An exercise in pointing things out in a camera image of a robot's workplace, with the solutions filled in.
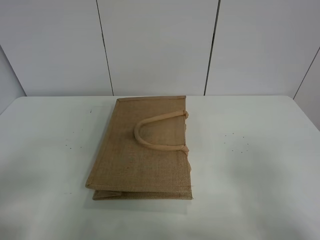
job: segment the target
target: table surface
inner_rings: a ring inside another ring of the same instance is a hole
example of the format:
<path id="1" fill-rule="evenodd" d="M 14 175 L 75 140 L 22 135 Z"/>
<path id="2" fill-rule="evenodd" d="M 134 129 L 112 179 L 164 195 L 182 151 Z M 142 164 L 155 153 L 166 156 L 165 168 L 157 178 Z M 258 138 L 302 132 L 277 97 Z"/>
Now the table surface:
<path id="1" fill-rule="evenodd" d="M 0 115 L 2 240 L 318 240 L 320 132 L 286 96 L 188 96 L 193 200 L 93 201 L 115 96 L 21 97 Z"/>

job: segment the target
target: bag handle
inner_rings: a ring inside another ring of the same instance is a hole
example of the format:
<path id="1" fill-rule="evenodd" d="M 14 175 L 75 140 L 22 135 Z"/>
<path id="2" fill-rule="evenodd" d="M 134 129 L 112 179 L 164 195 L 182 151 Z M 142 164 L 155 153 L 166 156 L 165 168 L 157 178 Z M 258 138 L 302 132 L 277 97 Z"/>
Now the bag handle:
<path id="1" fill-rule="evenodd" d="M 174 112 L 170 112 L 170 113 L 165 113 L 162 115 L 150 117 L 150 118 L 144 119 L 142 121 L 139 121 L 134 127 L 134 137 L 138 141 L 138 143 L 140 143 L 141 145 L 144 145 L 145 147 L 147 147 L 149 149 L 154 149 L 154 150 L 159 150 L 159 151 L 182 151 L 186 155 L 188 155 L 189 149 L 187 148 L 186 145 L 172 146 L 172 145 L 151 144 L 151 143 L 143 140 L 139 135 L 140 128 L 145 124 L 156 122 L 156 121 L 163 120 L 163 119 L 170 119 L 170 118 L 174 118 L 174 117 L 178 117 L 178 116 L 183 116 L 183 115 L 185 116 L 185 118 L 188 118 L 188 116 L 189 116 L 189 114 L 187 113 L 186 110 L 181 110 L 181 111 L 174 111 Z"/>

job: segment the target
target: beige handle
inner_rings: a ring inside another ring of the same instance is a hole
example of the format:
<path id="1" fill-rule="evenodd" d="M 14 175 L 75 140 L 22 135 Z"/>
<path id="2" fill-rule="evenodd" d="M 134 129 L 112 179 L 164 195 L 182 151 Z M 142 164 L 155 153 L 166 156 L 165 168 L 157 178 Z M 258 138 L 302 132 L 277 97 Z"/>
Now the beige handle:
<path id="1" fill-rule="evenodd" d="M 170 145 L 151 144 L 151 143 L 143 140 L 139 135 L 140 128 L 145 124 L 152 123 L 152 122 L 159 121 L 159 120 L 163 120 L 163 119 L 170 119 L 170 118 L 174 118 L 174 117 L 178 117 L 178 116 L 183 116 L 183 115 L 185 115 L 185 118 L 188 117 L 188 113 L 186 110 L 174 111 L 171 113 L 166 113 L 166 114 L 162 114 L 162 115 L 158 115 L 158 116 L 144 119 L 135 125 L 134 137 L 138 141 L 138 143 L 144 145 L 145 147 L 147 147 L 149 149 L 154 149 L 154 150 L 159 150 L 159 151 L 182 151 L 186 155 L 188 155 L 189 149 L 187 148 L 186 145 L 170 146 Z"/>

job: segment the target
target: jute tote bag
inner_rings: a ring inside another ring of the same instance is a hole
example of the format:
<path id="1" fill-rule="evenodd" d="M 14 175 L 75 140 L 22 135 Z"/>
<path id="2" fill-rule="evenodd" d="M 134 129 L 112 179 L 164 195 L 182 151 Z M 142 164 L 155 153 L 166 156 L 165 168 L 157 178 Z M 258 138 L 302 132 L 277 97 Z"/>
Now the jute tote bag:
<path id="1" fill-rule="evenodd" d="M 94 200 L 192 199 L 186 96 L 116 101 L 85 186 Z"/>

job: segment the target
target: white wall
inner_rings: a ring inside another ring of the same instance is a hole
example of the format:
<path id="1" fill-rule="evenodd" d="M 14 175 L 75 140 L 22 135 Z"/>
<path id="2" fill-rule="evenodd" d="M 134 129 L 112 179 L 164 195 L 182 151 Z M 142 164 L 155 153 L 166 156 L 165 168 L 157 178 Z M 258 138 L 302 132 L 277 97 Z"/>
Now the white wall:
<path id="1" fill-rule="evenodd" d="M 207 95 L 294 97 L 320 42 L 320 0 L 221 0 Z"/>
<path id="2" fill-rule="evenodd" d="M 299 91 L 295 102 L 320 130 L 320 54 L 318 52 Z"/>
<path id="3" fill-rule="evenodd" d="M 25 92 L 0 46 L 0 114 L 22 96 L 25 96 Z"/>
<path id="4" fill-rule="evenodd" d="M 116 96 L 203 95 L 218 0 L 98 0 Z"/>
<path id="5" fill-rule="evenodd" d="M 0 43 L 28 96 L 110 96 L 95 0 L 1 0 Z"/>

